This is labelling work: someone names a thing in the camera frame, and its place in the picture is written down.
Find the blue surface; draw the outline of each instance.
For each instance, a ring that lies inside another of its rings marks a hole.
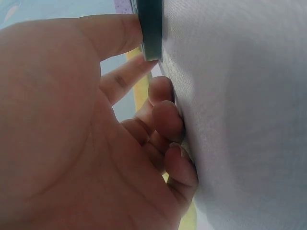
[[[6,21],[8,11],[16,10]],[[92,14],[112,14],[115,12],[113,0],[0,0],[0,29],[26,20],[80,17]],[[101,62],[102,73],[107,73],[126,61],[124,55]],[[133,93],[129,92],[114,107],[119,121],[134,115]]]

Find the finger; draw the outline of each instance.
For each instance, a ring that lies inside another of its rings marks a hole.
[[[69,20],[93,44],[100,60],[126,53],[142,42],[139,19],[134,14],[93,15]]]
[[[182,147],[171,145],[165,155],[165,169],[169,174],[167,185],[179,203],[181,214],[184,215],[198,186],[195,167]]]
[[[162,137],[157,131],[151,135],[148,142],[143,145],[143,149],[153,166],[160,172],[165,172],[164,155],[169,149],[170,141]]]
[[[155,131],[152,109],[153,104],[172,99],[172,85],[167,77],[151,79],[148,89],[149,98],[133,119],[124,121],[122,125],[138,140],[140,144],[148,141]]]
[[[152,116],[155,129],[161,136],[178,143],[182,141],[183,120],[173,102],[160,102],[153,108]]]
[[[148,98],[152,105],[162,101],[174,102],[174,90],[172,82],[167,77],[155,77],[148,87]]]
[[[99,87],[110,103],[114,105],[156,64],[157,61],[146,62],[143,55],[140,54],[118,69],[104,75],[100,80]]]

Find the palm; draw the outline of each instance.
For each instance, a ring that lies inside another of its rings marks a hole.
[[[91,20],[91,26],[100,27],[100,18]],[[143,108],[119,123],[112,105],[155,63],[137,57],[99,83],[99,61],[110,55],[108,47],[95,45],[101,39],[87,31],[86,20],[67,22],[34,24],[21,37],[37,42],[37,50],[30,43],[24,46],[26,57],[11,52],[12,58],[29,60],[31,75],[15,74],[14,66],[7,70],[14,77],[5,87],[18,103],[7,108],[2,103],[3,110],[9,116],[22,114],[4,120],[8,132],[1,136],[2,152],[8,153],[1,168],[5,172],[9,162],[16,166],[2,192],[7,196],[7,226],[17,229],[9,217],[18,212],[31,229],[176,228],[197,179],[180,149],[169,148],[172,141],[180,141],[183,129],[171,102],[170,81],[153,80]],[[12,39],[14,29],[6,39]],[[59,36],[50,38],[46,29]],[[55,51],[46,52],[46,46]],[[126,46],[117,52],[135,45]],[[167,184],[161,176],[165,169],[171,176]]]

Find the fabric texture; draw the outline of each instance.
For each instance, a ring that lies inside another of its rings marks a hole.
[[[307,229],[307,3],[165,0],[200,230]]]

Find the fingernail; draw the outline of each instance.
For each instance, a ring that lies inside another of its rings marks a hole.
[[[169,147],[170,148],[179,148],[180,149],[180,155],[181,155],[182,158],[184,158],[184,151],[183,151],[183,148],[182,148],[181,145],[179,145],[176,142],[172,142],[172,143],[169,144]]]

